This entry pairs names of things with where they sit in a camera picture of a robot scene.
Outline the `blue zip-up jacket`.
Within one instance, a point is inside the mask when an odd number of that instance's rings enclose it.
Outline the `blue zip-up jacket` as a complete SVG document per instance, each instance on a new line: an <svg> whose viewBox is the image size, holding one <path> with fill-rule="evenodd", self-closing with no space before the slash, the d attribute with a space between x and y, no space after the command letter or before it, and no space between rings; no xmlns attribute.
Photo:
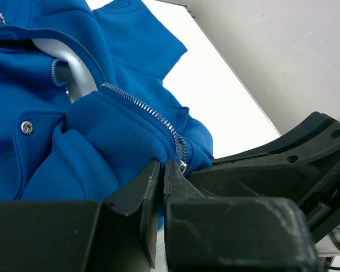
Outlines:
<svg viewBox="0 0 340 272"><path fill-rule="evenodd" d="M186 47L142 1L0 1L0 200L106 199L151 159L209 167L163 87Z"/></svg>

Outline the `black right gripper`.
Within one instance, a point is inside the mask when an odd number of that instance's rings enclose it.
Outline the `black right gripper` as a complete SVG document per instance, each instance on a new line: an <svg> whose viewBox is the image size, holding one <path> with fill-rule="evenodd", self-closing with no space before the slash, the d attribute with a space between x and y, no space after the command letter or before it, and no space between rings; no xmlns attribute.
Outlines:
<svg viewBox="0 0 340 272"><path fill-rule="evenodd" d="M208 196L289 198L318 243L340 225L340 121L313 112L263 146L215 159L189 181Z"/></svg>

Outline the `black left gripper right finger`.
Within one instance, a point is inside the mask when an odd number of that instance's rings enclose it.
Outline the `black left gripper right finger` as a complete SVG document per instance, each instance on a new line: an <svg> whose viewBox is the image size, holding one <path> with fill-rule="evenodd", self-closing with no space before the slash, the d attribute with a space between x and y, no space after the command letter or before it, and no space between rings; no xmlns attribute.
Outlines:
<svg viewBox="0 0 340 272"><path fill-rule="evenodd" d="M305 216L269 197L206 197L171 159L164 174L169 271L319 271Z"/></svg>

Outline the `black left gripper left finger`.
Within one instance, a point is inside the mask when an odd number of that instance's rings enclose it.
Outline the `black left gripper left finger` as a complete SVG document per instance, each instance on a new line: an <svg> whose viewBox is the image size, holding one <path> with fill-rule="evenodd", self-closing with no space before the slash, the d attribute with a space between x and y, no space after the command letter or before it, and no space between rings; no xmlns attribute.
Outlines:
<svg viewBox="0 0 340 272"><path fill-rule="evenodd" d="M160 164L109 198L0 201L0 271L150 271Z"/></svg>

